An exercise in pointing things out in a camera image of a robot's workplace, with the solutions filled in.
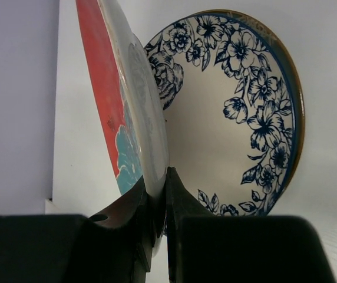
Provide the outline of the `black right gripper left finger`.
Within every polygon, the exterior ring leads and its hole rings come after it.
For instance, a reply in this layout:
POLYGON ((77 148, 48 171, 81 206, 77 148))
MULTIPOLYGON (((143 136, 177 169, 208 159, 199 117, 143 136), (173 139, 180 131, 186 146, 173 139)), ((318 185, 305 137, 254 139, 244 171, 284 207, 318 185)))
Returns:
POLYGON ((151 222, 143 180, 91 217, 0 216, 0 282, 144 282, 151 222))

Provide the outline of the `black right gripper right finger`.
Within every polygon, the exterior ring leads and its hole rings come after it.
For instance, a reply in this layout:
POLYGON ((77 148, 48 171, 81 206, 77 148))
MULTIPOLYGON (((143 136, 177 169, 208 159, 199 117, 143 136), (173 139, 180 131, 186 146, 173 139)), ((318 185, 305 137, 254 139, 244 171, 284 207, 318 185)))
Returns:
POLYGON ((297 216, 215 216, 166 175, 171 282, 334 282, 318 233, 297 216))

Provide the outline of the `red plate blue flower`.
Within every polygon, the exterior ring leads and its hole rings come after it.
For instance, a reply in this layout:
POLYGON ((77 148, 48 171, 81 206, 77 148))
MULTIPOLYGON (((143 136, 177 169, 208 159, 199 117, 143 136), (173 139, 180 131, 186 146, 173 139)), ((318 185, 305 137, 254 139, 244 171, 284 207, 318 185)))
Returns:
POLYGON ((77 1, 92 91, 118 189, 141 180, 153 207, 157 253, 169 150, 158 88, 140 40, 117 1, 77 1))

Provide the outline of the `blue floral white plate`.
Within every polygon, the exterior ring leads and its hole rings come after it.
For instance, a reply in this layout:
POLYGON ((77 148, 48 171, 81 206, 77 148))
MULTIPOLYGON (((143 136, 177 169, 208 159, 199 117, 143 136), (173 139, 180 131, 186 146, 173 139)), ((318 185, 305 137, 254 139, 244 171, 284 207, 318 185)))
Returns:
POLYGON ((145 50, 185 188, 218 216, 267 215, 288 183, 296 130, 273 49, 226 13, 200 13, 145 50))

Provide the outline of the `dark reindeer gold-rim plate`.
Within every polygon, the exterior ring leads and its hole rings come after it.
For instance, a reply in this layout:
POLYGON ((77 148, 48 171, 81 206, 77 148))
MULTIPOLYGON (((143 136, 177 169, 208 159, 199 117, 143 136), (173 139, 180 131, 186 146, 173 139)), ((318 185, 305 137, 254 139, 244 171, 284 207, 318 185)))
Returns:
POLYGON ((303 91, 298 76, 297 69, 289 54, 289 51, 279 39, 279 37, 265 24, 258 19, 251 17, 239 11, 225 10, 227 16, 241 21, 248 27, 256 31, 263 39, 267 41, 269 46, 273 49, 274 53, 278 57, 278 61, 281 63, 283 72, 287 76, 287 86, 290 90, 290 96, 293 98, 294 116, 295 116, 295 134, 294 137, 294 153, 292 168, 290 169, 288 182, 291 181, 298 167, 300 156, 303 149, 303 142, 305 139, 305 106, 303 101, 303 91))

